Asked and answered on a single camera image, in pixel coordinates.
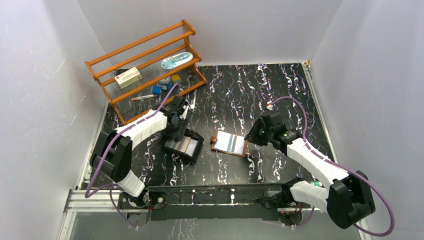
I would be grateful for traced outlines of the orange leather card holder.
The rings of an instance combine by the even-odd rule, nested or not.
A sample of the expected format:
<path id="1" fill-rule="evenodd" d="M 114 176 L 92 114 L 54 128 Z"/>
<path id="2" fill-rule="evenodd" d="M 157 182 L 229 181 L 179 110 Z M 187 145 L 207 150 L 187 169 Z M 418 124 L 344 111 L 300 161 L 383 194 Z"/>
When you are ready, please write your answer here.
<path id="1" fill-rule="evenodd" d="M 210 137 L 211 149 L 228 155 L 245 157 L 247 153 L 247 141 L 244 136 L 217 130 Z"/>

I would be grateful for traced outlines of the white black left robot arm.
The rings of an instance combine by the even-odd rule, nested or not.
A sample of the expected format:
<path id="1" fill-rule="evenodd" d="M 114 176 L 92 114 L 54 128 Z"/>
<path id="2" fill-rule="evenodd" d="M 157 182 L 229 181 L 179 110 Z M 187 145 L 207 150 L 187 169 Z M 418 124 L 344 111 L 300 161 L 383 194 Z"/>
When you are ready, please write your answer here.
<path id="1" fill-rule="evenodd" d="M 98 174 L 103 174 L 130 195 L 129 200 L 135 207 L 147 206 L 150 198 L 144 191 L 145 184 L 131 169 L 133 150 L 159 132 L 182 138 L 194 106 L 175 96 L 170 103 L 156 105 L 132 123 L 110 132 L 101 131 L 89 160 L 94 169 L 89 186 L 93 186 Z"/>

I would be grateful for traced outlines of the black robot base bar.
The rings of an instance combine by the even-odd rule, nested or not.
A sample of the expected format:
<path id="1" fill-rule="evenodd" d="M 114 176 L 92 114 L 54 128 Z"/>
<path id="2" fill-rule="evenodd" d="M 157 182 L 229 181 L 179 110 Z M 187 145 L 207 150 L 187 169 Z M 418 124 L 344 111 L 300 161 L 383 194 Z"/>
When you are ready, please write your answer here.
<path id="1" fill-rule="evenodd" d="M 279 220 L 299 210 L 281 183 L 150 186 L 137 198 L 119 195 L 118 207 L 151 221 L 174 219 Z"/>

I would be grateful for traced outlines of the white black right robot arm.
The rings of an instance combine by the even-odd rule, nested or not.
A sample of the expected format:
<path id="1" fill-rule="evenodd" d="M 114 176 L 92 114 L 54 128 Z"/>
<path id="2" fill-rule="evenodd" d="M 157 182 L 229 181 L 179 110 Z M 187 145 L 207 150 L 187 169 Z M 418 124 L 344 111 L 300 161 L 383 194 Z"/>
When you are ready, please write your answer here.
<path id="1" fill-rule="evenodd" d="M 278 198 L 288 207 L 306 203 L 327 213 L 341 229 L 347 229 L 376 211 L 372 191 L 366 184 L 367 176 L 361 171 L 349 173 L 317 156 L 307 147 L 300 131 L 289 129 L 277 110 L 268 110 L 257 119 L 245 141 L 272 146 L 302 165 L 320 182 L 315 186 L 296 177 L 281 186 Z"/>

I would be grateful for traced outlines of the stack of cards in box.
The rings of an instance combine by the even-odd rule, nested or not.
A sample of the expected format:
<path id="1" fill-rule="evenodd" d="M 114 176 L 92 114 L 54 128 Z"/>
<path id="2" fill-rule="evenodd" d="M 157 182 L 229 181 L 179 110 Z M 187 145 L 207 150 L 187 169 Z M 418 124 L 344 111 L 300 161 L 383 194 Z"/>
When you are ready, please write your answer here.
<path id="1" fill-rule="evenodd" d="M 194 155 L 198 143 L 199 140 L 194 139 L 190 136 L 184 136 L 182 140 L 169 138 L 165 142 L 164 146 L 192 157 Z"/>

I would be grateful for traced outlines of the black card storage box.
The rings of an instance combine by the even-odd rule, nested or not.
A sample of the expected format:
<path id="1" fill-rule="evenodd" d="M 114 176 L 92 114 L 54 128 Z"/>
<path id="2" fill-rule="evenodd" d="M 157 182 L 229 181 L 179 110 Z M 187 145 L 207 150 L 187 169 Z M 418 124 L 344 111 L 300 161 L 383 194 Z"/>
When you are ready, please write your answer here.
<path id="1" fill-rule="evenodd" d="M 166 153 L 176 154 L 181 157 L 184 162 L 195 163 L 202 151 L 204 138 L 196 131 L 186 129 L 182 139 L 163 135 L 158 145 Z"/>

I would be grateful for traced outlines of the white blue stapler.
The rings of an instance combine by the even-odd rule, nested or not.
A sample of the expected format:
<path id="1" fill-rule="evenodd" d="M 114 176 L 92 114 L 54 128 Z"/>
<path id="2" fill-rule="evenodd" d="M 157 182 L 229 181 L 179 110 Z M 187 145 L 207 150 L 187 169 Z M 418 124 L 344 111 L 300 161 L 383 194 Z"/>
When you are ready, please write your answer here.
<path id="1" fill-rule="evenodd" d="M 195 107 L 196 107 L 196 100 L 197 100 L 197 98 L 196 97 L 193 97 L 190 101 L 189 101 L 189 107 L 190 107 L 190 109 L 192 110 L 192 111 L 194 111 L 195 110 Z"/>

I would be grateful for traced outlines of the white red marker pen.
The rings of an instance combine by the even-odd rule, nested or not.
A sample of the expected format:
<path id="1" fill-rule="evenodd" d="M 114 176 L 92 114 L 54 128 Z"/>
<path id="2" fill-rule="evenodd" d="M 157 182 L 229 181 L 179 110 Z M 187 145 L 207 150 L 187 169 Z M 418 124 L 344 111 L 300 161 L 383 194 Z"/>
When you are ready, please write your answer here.
<path id="1" fill-rule="evenodd" d="M 145 100 L 145 99 L 154 98 L 155 96 L 156 96 L 155 94 L 141 95 L 141 96 L 137 96 L 137 97 L 132 97 L 130 100 L 131 101 L 141 101 L 141 100 Z"/>

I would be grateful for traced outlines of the blue small cube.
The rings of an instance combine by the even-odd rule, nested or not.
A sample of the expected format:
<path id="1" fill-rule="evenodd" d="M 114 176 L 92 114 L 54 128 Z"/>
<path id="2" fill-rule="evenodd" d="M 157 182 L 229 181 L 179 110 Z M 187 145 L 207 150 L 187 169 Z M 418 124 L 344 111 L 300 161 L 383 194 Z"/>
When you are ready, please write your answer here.
<path id="1" fill-rule="evenodd" d="M 162 88 L 160 86 L 154 86 L 151 90 L 151 93 L 155 96 L 160 96 L 162 93 Z"/>

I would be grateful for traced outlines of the blue white small jar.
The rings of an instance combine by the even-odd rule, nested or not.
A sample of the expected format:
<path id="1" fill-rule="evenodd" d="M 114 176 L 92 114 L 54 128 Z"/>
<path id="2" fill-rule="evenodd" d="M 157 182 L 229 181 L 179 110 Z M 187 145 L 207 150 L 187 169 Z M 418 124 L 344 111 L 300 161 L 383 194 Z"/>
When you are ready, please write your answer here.
<path id="1" fill-rule="evenodd" d="M 174 85 L 174 82 L 172 81 L 170 76 L 161 79 L 158 83 L 160 88 L 164 91 L 169 91 Z"/>

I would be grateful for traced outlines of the yellow grey small block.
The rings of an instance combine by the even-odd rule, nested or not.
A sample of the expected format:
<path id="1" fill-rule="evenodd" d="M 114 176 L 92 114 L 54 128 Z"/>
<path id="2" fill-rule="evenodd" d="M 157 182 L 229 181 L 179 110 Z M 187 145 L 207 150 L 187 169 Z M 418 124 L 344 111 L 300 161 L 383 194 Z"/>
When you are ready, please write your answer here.
<path id="1" fill-rule="evenodd" d="M 172 75 L 171 76 L 171 80 L 172 80 L 172 82 L 173 82 L 174 85 L 176 85 L 176 84 L 181 85 L 182 84 L 182 79 L 181 79 L 181 77 L 178 74 Z"/>

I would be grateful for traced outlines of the blue oval blister pack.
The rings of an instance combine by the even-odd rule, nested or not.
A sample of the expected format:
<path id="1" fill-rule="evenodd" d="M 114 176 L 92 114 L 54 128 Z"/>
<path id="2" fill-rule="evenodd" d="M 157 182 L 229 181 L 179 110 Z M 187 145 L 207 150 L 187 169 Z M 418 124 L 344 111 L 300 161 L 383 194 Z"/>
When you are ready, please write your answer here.
<path id="1" fill-rule="evenodd" d="M 188 63 L 193 59 L 193 54 L 185 51 L 163 59 L 160 66 L 165 70 L 171 70 Z"/>

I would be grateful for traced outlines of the orange wooden shelf rack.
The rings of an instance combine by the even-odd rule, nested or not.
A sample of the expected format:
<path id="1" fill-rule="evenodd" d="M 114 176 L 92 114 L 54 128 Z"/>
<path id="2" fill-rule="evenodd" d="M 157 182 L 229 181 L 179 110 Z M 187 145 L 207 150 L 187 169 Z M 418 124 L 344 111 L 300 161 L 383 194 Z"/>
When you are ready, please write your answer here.
<path id="1" fill-rule="evenodd" d="M 131 99 L 149 95 L 152 87 L 158 85 L 161 79 L 178 75 L 181 78 L 179 91 L 182 96 L 207 83 L 196 65 L 202 57 L 190 42 L 190 37 L 195 33 L 193 25 L 182 19 L 174 25 L 85 62 L 122 124 L 136 120 L 154 105 L 153 99 L 142 103 L 134 103 Z M 162 67 L 163 60 L 184 52 L 192 54 L 192 59 L 172 69 Z M 121 88 L 114 74 L 117 70 L 130 68 L 137 68 L 141 78 Z"/>

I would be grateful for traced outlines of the white green carton box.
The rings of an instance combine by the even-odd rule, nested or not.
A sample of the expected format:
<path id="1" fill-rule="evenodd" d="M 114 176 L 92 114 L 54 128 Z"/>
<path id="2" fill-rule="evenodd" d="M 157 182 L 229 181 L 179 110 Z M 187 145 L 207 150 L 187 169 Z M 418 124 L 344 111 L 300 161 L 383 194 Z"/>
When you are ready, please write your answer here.
<path id="1" fill-rule="evenodd" d="M 118 68 L 114 71 L 114 80 L 121 89 L 129 87 L 141 79 L 141 73 L 136 67 Z"/>

